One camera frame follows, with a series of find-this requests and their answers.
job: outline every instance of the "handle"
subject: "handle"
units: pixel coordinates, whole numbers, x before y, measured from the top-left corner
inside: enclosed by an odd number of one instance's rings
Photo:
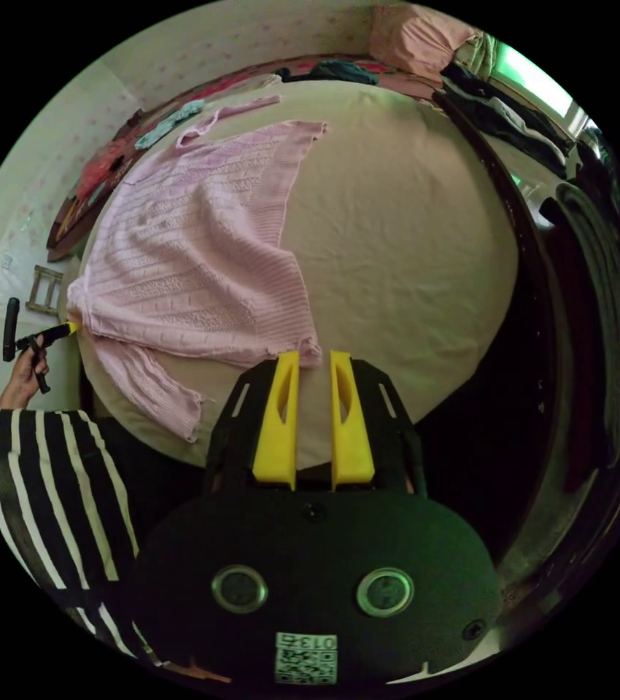
[[[11,297],[6,304],[6,316],[4,318],[4,362],[12,362],[16,357],[16,322],[18,321],[18,311],[20,301],[16,297]]]
[[[35,367],[40,362],[40,346],[35,340],[34,335],[30,335],[28,337],[28,341],[31,344],[31,350],[33,351],[33,371],[35,372]],[[45,375],[44,374],[38,374],[35,372],[35,379],[38,381],[38,388],[40,389],[41,394],[47,394],[50,391],[49,386],[47,385],[47,382],[45,381]]]

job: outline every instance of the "clothing pile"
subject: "clothing pile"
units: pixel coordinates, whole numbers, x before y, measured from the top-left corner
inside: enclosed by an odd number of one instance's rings
[[[279,243],[300,163],[326,124],[198,140],[218,120],[280,99],[218,109],[135,167],[67,292],[68,315],[120,391],[192,442],[205,397],[174,381],[153,350],[243,367],[286,351],[302,367],[322,361],[300,269]]]
[[[309,73],[291,75],[288,68],[276,71],[283,82],[300,82],[302,80],[344,80],[360,82],[363,85],[378,85],[378,78],[365,68],[356,66],[351,61],[320,61],[312,67]]]
[[[565,179],[565,164],[574,143],[562,138],[544,114],[521,105],[456,63],[450,63],[441,76],[446,94],[480,131],[507,141]]]
[[[597,154],[589,141],[600,150]],[[616,175],[615,159],[609,151],[600,149],[599,142],[589,139],[588,130],[584,130],[576,144],[576,153],[580,163],[576,164],[576,172],[570,178],[572,184],[580,187],[594,204],[611,221],[619,224],[620,192]]]

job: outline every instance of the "mattress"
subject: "mattress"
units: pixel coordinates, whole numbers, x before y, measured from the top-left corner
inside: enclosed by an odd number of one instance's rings
[[[262,63],[259,66],[253,66],[252,68],[242,71],[242,73],[245,76],[255,76],[265,73],[274,73],[279,68],[287,68],[292,75],[302,75],[309,73],[316,63],[328,59],[350,61],[354,65],[372,73],[378,79],[379,87],[386,88],[387,90],[394,90],[403,95],[410,95],[417,99],[430,99],[434,89],[441,84],[441,80],[436,82],[428,80],[419,75],[407,73],[393,68],[392,66],[388,66],[381,61],[376,61],[375,58],[358,58],[357,56],[346,54],[303,56],[301,58],[291,58],[285,61],[272,61],[270,63]]]
[[[275,93],[279,104],[224,120],[202,138],[288,119],[328,124],[301,165],[281,243],[297,257],[325,351],[322,368],[301,372],[303,469],[330,460],[329,351],[351,352],[387,372],[412,420],[420,420],[476,371],[507,312],[518,250],[484,166],[445,115],[390,90],[345,82],[269,86],[211,109]],[[82,270],[98,232],[99,221]],[[124,398],[88,337],[79,334],[79,345],[95,393],[129,432],[175,459],[204,465],[240,368],[157,353],[173,378],[207,396],[191,444]]]

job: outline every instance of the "sticker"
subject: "sticker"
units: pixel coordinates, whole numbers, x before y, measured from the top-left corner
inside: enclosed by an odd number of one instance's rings
[[[335,634],[276,633],[276,682],[292,685],[335,685]]]

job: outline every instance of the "window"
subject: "window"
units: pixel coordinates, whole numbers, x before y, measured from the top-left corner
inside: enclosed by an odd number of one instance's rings
[[[500,44],[492,77],[521,93],[556,124],[577,138],[587,115],[547,73],[511,46]]]

